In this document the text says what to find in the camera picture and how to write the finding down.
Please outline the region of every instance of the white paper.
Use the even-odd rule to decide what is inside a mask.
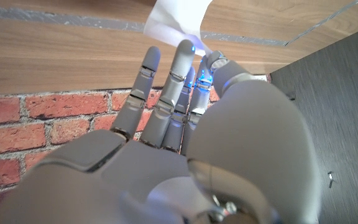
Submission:
[[[196,54],[209,55],[211,50],[201,41],[200,26],[212,0],[157,0],[147,18],[143,33],[175,47],[188,39]]]

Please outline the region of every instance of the wooden surface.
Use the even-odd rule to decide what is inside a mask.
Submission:
[[[154,2],[0,0],[0,6],[145,22]],[[351,1],[232,0],[229,6],[227,2],[213,0],[203,30],[290,40]],[[213,50],[222,50],[251,73],[264,74],[357,31],[358,4],[286,47],[204,42]],[[175,49],[141,33],[0,19],[0,94],[128,88],[151,45],[162,51],[154,81],[154,86],[161,86]],[[196,57],[193,64],[196,69],[199,59]]]
[[[252,73],[281,68],[304,52],[257,44],[206,41]],[[175,48],[141,33],[0,20],[0,94],[127,88],[147,49],[162,52],[154,85],[162,86]],[[197,69],[201,58],[196,57]]]
[[[291,40],[353,0],[213,0],[202,30]],[[0,0],[0,6],[146,22],[155,0]]]
[[[273,72],[272,83],[295,92],[311,130],[323,188],[319,223],[358,223],[358,33]]]

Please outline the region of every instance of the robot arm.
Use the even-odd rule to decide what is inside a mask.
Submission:
[[[221,52],[203,57],[195,75],[194,51],[189,40],[178,46],[139,142],[156,47],[111,130],[38,163],[2,203],[0,223],[316,223],[316,157],[299,111]],[[212,84],[221,100],[207,110]]]

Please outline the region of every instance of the fingertip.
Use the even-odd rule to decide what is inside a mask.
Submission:
[[[152,46],[148,49],[143,59],[142,66],[157,71],[160,62],[161,52],[158,47]]]

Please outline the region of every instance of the gray plastic casing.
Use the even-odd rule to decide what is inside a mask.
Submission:
[[[216,74],[216,86],[222,86],[220,80],[227,82],[228,76],[220,79]],[[225,192],[230,187],[218,190],[211,185],[211,179],[226,178],[210,172],[218,167],[260,189],[283,223],[318,222],[321,186],[310,133],[299,110],[273,85],[250,80],[228,88],[201,117],[186,156],[189,163],[211,167],[190,170],[208,194],[230,194]]]

